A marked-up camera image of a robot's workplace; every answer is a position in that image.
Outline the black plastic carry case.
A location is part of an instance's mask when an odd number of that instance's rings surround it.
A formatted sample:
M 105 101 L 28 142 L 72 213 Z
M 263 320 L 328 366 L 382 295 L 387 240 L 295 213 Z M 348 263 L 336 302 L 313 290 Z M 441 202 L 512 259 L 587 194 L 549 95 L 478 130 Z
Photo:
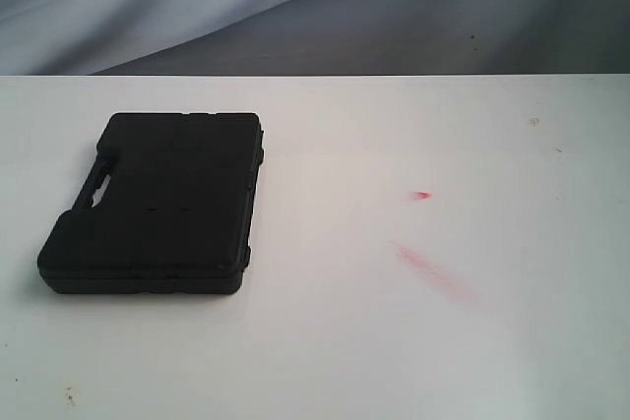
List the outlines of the black plastic carry case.
M 254 113 L 117 113 L 38 257 L 60 294 L 236 292 L 264 132 Z

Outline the white backdrop cloth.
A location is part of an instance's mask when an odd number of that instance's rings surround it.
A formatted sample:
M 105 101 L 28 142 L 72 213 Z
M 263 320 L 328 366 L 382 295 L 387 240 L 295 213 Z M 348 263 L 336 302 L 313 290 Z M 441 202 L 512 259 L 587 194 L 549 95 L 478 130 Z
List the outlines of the white backdrop cloth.
M 628 69 L 629 0 L 1 0 L 5 75 Z

